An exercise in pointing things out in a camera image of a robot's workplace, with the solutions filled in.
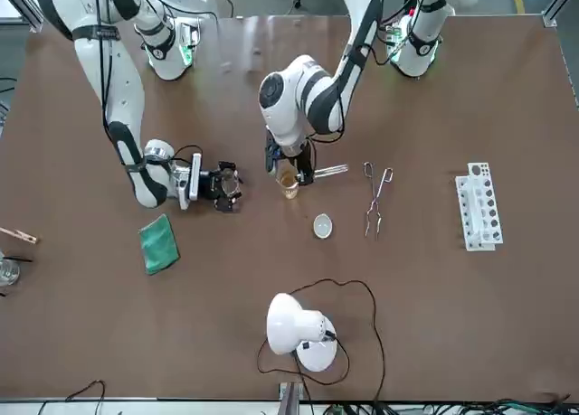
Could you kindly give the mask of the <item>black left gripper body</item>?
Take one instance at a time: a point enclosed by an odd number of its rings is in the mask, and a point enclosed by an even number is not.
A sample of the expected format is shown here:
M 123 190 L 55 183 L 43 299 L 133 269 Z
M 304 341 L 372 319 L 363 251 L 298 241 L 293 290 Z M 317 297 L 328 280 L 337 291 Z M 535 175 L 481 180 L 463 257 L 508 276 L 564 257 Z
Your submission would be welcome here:
M 269 175 L 275 175 L 277 170 L 277 163 L 283 158 L 283 153 L 279 144 L 275 141 L 272 134 L 266 135 L 266 143 L 264 148 L 265 155 L 265 170 Z

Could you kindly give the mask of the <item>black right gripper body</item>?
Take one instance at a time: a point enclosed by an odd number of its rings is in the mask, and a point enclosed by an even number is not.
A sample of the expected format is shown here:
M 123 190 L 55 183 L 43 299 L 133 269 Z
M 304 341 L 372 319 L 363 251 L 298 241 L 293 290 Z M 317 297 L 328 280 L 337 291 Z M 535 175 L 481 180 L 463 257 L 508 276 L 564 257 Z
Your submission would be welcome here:
M 198 198 L 214 201 L 222 195 L 221 172 L 219 170 L 201 171 L 199 174 Z

